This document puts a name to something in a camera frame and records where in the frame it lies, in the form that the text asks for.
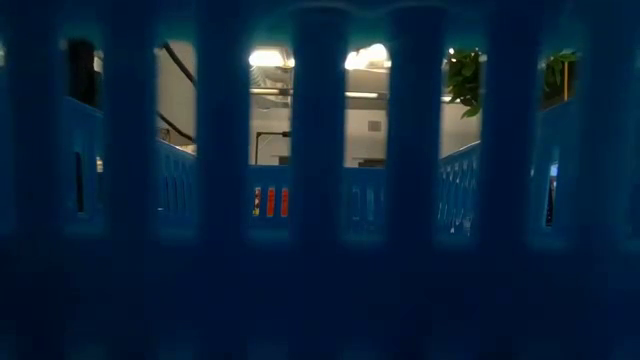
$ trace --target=orange object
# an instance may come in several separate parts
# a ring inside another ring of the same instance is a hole
[[[289,189],[282,188],[282,203],[280,204],[280,217],[289,216]]]
[[[269,192],[267,192],[267,217],[273,217],[275,206],[276,206],[276,189],[269,188]]]

